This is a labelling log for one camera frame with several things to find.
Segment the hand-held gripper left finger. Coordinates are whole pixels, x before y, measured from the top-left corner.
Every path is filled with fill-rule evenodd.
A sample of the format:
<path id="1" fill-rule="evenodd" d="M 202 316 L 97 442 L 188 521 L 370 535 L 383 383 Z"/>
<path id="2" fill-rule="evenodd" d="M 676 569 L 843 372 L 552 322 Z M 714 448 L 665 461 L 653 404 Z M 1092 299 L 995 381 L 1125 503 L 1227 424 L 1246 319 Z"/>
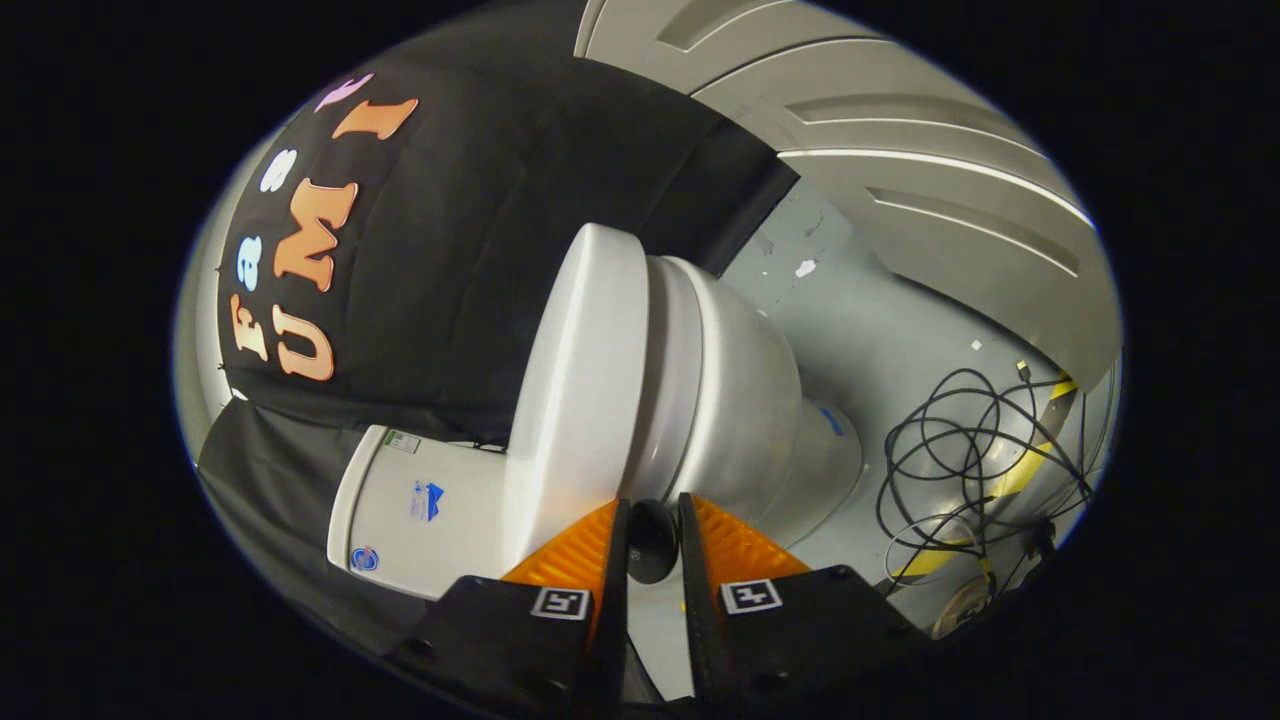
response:
<path id="1" fill-rule="evenodd" d="M 612 500 L 503 577 L 461 577 L 387 665 L 484 719 L 608 717 L 625 674 L 630 510 Z"/>

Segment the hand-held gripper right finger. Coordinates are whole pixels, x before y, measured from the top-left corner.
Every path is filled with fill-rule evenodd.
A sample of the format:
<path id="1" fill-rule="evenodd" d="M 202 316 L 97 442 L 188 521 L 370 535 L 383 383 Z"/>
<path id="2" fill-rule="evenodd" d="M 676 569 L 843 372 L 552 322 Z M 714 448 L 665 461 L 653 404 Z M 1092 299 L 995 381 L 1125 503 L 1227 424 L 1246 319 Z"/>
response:
<path id="1" fill-rule="evenodd" d="M 699 495 L 678 497 L 694 693 L 710 711 L 815 711 L 922 647 L 850 566 L 809 568 Z"/>

